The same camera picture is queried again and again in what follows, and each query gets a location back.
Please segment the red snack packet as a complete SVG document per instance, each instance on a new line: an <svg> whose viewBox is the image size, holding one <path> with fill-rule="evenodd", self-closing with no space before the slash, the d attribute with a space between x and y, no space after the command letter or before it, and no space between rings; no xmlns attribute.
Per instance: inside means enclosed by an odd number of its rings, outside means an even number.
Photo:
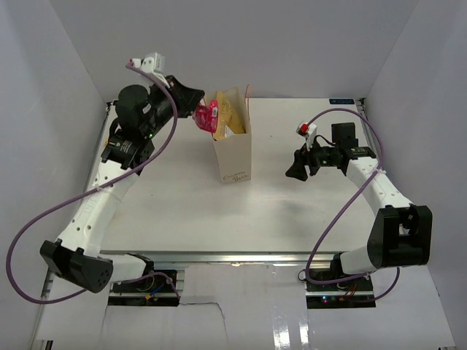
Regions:
<svg viewBox="0 0 467 350"><path fill-rule="evenodd" d="M199 104L193 113L193 120L201 130L215 133L218 122L217 100L211 100L207 105Z"/></svg>

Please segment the large brown snack bag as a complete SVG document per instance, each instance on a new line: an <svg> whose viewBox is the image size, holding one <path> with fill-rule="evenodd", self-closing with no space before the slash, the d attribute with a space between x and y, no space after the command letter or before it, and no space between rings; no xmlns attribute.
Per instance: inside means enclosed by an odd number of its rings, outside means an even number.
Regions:
<svg viewBox="0 0 467 350"><path fill-rule="evenodd" d="M217 103L217 127L213 133L215 141L246 133L239 113L224 92L217 91L216 99L212 100L212 102Z"/></svg>

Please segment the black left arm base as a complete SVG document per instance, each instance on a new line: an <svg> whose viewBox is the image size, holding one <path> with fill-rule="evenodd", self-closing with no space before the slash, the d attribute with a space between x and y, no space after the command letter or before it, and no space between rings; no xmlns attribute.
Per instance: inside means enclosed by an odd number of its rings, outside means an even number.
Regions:
<svg viewBox="0 0 467 350"><path fill-rule="evenodd" d="M180 302L174 289L176 270L156 271L158 275L126 284L113 284L108 297L109 306L177 307Z"/></svg>

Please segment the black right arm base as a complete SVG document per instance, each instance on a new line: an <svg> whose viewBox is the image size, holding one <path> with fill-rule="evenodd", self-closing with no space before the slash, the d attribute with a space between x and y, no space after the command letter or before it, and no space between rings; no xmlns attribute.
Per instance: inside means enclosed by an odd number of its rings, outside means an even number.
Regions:
<svg viewBox="0 0 467 350"><path fill-rule="evenodd" d="M375 308L374 287L370 277L363 277L338 284L312 284L306 280L304 269L297 278L306 290L306 306L309 310L348 308Z"/></svg>

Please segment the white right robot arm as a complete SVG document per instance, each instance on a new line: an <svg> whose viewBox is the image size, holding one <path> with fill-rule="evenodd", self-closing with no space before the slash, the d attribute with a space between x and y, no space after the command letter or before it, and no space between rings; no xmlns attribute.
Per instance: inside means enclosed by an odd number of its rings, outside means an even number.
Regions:
<svg viewBox="0 0 467 350"><path fill-rule="evenodd" d="M413 204L398 191L379 169L373 150L359 145L355 124L333 124L332 140L325 146L317 140L315 124L302 124L296 132L305 143L294 152L286 176L305 182L321 168L337 168L358 187L375 216L364 246L334 255L329 273L331 285L345 291L355 283L356 275L427 264L431 252L431 210Z"/></svg>

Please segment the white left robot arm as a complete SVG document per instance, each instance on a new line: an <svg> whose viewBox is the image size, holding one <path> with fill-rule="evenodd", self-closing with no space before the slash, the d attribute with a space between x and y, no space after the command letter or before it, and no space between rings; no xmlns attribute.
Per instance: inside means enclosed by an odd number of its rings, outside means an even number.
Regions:
<svg viewBox="0 0 467 350"><path fill-rule="evenodd" d="M175 114L192 115L205 95L172 75L166 81L166 92L156 84L129 85L119 92L91 195L57 239L45 241L39 250L52 273L89 292L102 291L112 280L115 264L100 257L101 243L123 197L139 178L141 165L155 153L153 137Z"/></svg>

